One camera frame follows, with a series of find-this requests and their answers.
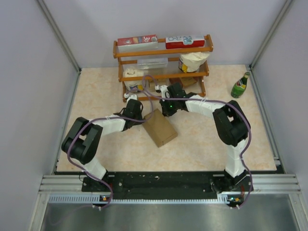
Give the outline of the brown cardboard box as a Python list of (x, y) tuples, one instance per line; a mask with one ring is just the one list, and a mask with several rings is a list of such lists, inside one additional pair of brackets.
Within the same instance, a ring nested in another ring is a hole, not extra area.
[(159, 109), (155, 109), (152, 114), (145, 115), (144, 120), (146, 121), (142, 126), (158, 148), (178, 136), (173, 125), (163, 116)]

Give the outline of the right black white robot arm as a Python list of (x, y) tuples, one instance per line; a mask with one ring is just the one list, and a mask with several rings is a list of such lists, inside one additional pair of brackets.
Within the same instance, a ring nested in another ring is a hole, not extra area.
[(227, 145), (227, 162), (224, 176), (211, 180), (214, 191), (234, 191), (242, 185), (248, 169), (243, 155), (249, 145), (250, 124), (236, 101), (228, 103), (208, 100), (200, 95), (186, 93), (179, 83), (170, 86), (155, 87), (161, 93), (160, 104), (166, 117), (174, 115), (178, 110), (198, 113), (214, 120), (220, 140)]

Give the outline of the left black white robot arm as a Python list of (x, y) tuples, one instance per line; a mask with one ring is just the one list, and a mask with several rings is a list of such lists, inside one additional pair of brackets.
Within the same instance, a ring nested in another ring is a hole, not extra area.
[(126, 107), (111, 116), (93, 120), (77, 118), (64, 138), (61, 150), (71, 163), (93, 179), (92, 185), (97, 190), (104, 191), (109, 186), (107, 170), (95, 157), (101, 137), (142, 124), (142, 111), (140, 101), (129, 99)]

